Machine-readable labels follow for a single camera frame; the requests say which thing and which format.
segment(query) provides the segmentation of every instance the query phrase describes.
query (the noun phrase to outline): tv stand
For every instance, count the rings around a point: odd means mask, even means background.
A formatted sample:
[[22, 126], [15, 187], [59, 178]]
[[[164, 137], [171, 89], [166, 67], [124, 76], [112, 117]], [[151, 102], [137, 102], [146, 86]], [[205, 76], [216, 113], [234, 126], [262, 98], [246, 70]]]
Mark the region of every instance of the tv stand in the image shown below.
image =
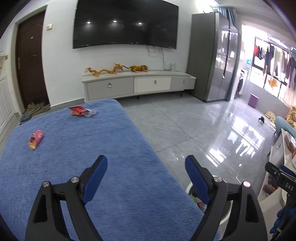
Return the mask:
[[121, 72], [84, 76], [84, 101], [192, 90], [195, 77], [174, 71]]

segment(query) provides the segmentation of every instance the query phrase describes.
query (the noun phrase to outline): gray tile floor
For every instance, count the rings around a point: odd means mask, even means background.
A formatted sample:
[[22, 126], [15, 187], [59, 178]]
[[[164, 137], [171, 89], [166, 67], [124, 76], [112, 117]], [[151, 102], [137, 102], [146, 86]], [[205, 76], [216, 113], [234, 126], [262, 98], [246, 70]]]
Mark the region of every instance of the gray tile floor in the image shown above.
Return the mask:
[[[190, 183], [184, 161], [194, 155], [212, 174], [231, 183], [248, 180], [259, 194], [275, 136], [269, 124], [258, 122], [263, 114], [242, 99], [204, 103], [187, 93], [164, 93], [118, 101], [184, 189]], [[33, 118], [81, 103], [61, 104]], [[0, 155], [19, 120], [0, 143]]]

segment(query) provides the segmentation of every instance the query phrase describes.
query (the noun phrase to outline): brown door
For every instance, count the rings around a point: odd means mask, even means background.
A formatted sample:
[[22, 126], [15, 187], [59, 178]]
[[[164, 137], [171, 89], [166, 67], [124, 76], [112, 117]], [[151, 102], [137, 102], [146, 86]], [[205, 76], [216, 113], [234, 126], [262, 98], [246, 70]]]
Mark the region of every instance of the brown door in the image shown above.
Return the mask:
[[48, 103], [42, 56], [41, 39], [45, 12], [39, 13], [21, 23], [17, 32], [16, 65], [22, 101], [27, 108], [31, 102]]

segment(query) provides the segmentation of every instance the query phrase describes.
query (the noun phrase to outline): television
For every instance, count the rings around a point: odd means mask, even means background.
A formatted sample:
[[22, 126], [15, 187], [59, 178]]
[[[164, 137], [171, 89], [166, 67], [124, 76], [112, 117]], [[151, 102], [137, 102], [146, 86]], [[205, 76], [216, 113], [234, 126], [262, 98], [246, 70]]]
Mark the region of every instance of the television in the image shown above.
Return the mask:
[[143, 44], [176, 49], [178, 11], [163, 0], [78, 0], [73, 48]]

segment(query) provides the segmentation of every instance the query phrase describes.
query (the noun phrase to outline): curtain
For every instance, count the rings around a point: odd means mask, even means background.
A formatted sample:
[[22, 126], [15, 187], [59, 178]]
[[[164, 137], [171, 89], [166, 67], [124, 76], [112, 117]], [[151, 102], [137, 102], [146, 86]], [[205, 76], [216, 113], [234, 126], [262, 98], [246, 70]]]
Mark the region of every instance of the curtain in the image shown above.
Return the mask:
[[222, 15], [226, 17], [234, 27], [236, 27], [235, 25], [236, 10], [234, 7], [217, 7], [217, 10], [218, 12], [222, 13]]

